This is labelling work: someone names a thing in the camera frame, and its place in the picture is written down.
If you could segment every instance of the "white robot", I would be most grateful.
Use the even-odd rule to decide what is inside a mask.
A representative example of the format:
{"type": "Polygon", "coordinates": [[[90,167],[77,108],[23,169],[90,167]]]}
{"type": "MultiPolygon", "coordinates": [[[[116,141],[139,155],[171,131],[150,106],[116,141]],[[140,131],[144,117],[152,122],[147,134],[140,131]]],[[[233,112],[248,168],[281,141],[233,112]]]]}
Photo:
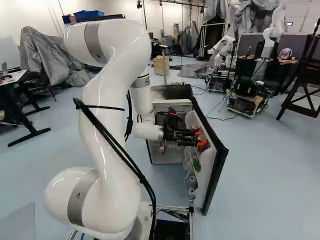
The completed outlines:
{"type": "Polygon", "coordinates": [[[212,72],[219,70],[223,63],[223,57],[225,57],[225,65],[227,68],[233,67],[236,64],[237,57],[233,56],[232,59],[232,49],[235,40],[235,38],[225,35],[213,48],[208,50],[208,54],[212,54],[208,63],[208,66],[212,69],[209,73],[212,74],[212,72]]]}
{"type": "MultiPolygon", "coordinates": [[[[161,127],[155,125],[151,113],[146,71],[151,55],[150,38],[140,23],[128,19],[78,23],[67,30],[64,44],[79,61],[103,67],[83,90],[82,101],[86,105],[123,109],[131,88],[135,109],[143,120],[135,125],[135,136],[162,139],[161,127]]],[[[91,111],[126,149],[124,112],[105,108],[91,111]]],[[[135,239],[148,239],[150,226],[149,230],[141,229],[141,224],[135,222],[141,207],[146,205],[141,204],[140,180],[82,111],[79,131],[95,169],[72,167],[57,174],[45,189],[47,211],[58,221],[99,240],[123,240],[130,232],[136,232],[135,239]]]]}

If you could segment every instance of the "black wire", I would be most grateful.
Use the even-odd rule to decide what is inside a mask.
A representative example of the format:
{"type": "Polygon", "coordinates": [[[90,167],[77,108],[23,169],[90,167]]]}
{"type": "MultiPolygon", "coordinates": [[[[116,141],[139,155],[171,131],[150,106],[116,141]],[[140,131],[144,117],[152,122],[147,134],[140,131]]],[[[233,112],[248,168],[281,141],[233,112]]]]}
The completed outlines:
{"type": "Polygon", "coordinates": [[[128,101],[128,108],[129,108],[129,116],[128,116],[128,121],[126,123],[126,130],[125,130],[125,141],[128,140],[131,132],[132,132],[132,127],[134,125],[134,121],[132,120],[132,102],[131,102],[131,96],[130,96],[130,91],[128,90],[126,94],[126,99],[128,101]]]}
{"type": "Polygon", "coordinates": [[[223,102],[223,100],[226,98],[227,95],[228,94],[224,95],[221,101],[217,105],[215,105],[213,108],[211,108],[211,110],[205,116],[208,116],[216,107],[218,107],[223,102]]]}
{"type": "Polygon", "coordinates": [[[259,71],[259,69],[262,67],[263,64],[265,64],[267,58],[265,58],[262,62],[262,64],[258,67],[258,69],[252,74],[252,77],[259,71]]]}
{"type": "Polygon", "coordinates": [[[192,85],[190,85],[190,86],[193,87],[193,88],[197,88],[197,89],[201,89],[201,90],[203,90],[203,91],[206,91],[206,90],[204,90],[202,87],[192,86],[192,85]]]}
{"type": "Polygon", "coordinates": [[[237,116],[239,116],[241,113],[238,113],[237,115],[235,115],[234,117],[231,118],[226,118],[226,119],[221,119],[221,118],[217,118],[217,117],[206,117],[206,119],[216,119],[216,120],[220,120],[220,121],[226,121],[226,120],[232,120],[235,119],[237,116]]]}
{"type": "Polygon", "coordinates": [[[124,150],[124,148],[118,143],[118,141],[111,135],[111,133],[105,128],[105,126],[96,118],[96,116],[90,111],[90,109],[79,99],[73,99],[75,105],[79,107],[85,116],[91,121],[95,128],[100,132],[104,139],[110,144],[112,149],[123,160],[123,162],[130,168],[130,170],[139,178],[140,183],[145,187],[148,192],[152,203],[152,223],[150,229],[149,240],[153,240],[155,225],[156,225],[156,195],[147,181],[146,177],[142,174],[136,163],[130,157],[130,155],[124,150]]]}

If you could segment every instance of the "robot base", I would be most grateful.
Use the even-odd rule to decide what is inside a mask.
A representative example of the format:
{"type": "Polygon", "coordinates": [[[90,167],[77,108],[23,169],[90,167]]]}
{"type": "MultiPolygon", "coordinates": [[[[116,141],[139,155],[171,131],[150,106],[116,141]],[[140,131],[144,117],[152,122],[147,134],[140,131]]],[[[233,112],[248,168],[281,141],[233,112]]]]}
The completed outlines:
{"type": "MultiPolygon", "coordinates": [[[[170,229],[174,227],[173,234],[177,234],[177,225],[185,225],[188,227],[187,234],[179,237],[182,240],[194,239],[194,208],[191,207],[175,207],[175,206],[156,206],[156,215],[160,212],[166,213],[179,221],[165,221],[156,219],[156,228],[154,233],[155,240],[175,239],[170,234],[170,229]]],[[[150,202],[142,201],[138,216],[134,222],[133,228],[124,240],[149,240],[150,228],[152,224],[152,205],[150,202]]],[[[74,240],[77,230],[72,230],[67,240],[74,240]]]]}
{"type": "Polygon", "coordinates": [[[264,107],[264,103],[265,99],[261,96],[256,96],[254,98],[242,98],[233,92],[229,98],[227,109],[239,115],[253,119],[257,113],[264,110],[261,109],[262,105],[264,107]]]}

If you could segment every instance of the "metal frame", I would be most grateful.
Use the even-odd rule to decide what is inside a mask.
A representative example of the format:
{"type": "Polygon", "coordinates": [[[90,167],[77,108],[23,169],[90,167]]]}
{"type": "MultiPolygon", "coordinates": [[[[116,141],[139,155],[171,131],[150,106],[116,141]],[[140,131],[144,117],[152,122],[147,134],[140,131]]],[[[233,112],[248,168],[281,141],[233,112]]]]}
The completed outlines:
{"type": "MultiPolygon", "coordinates": [[[[190,240],[194,240],[194,207],[178,207],[178,206],[165,206],[165,205],[157,205],[156,208],[156,215],[160,212],[166,213],[172,217],[179,219],[185,223],[189,223],[189,233],[190,233],[190,240]]],[[[67,240],[74,240],[76,234],[78,233],[77,230],[72,229],[67,237],[67,240]]]]}

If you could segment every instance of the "light blue floor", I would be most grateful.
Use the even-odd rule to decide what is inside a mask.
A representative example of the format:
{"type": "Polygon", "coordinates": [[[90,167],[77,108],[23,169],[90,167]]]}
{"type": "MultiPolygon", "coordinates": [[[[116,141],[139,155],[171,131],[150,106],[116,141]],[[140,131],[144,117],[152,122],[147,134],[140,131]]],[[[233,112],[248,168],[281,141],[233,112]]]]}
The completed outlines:
{"type": "MultiPolygon", "coordinates": [[[[183,60],[183,64],[194,62],[183,60]]],[[[171,64],[179,65],[180,59],[171,64]]],[[[170,71],[169,83],[181,82],[178,72],[170,71]]],[[[152,68],[150,80],[152,85],[163,84],[163,77],[154,75],[152,68]]],[[[205,88],[201,79],[183,80],[205,88]]],[[[40,105],[51,109],[29,117],[37,129],[51,127],[51,132],[8,148],[9,142],[28,131],[0,129],[0,218],[35,202],[37,240],[64,240],[69,231],[44,208],[49,180],[68,167],[93,167],[78,133],[78,112],[72,101],[81,91],[66,89],[57,95],[58,102],[48,97],[40,105]]],[[[207,92],[196,98],[207,114],[222,95],[207,92]]],[[[286,111],[276,121],[283,100],[284,96],[271,99],[268,110],[252,120],[242,116],[209,120],[230,152],[208,215],[196,216],[196,240],[319,239],[320,120],[286,111]]],[[[217,111],[210,117],[234,116],[226,109],[217,111]]],[[[128,152],[154,188],[159,204],[187,205],[180,166],[150,165],[145,141],[132,136],[128,152]]]]}

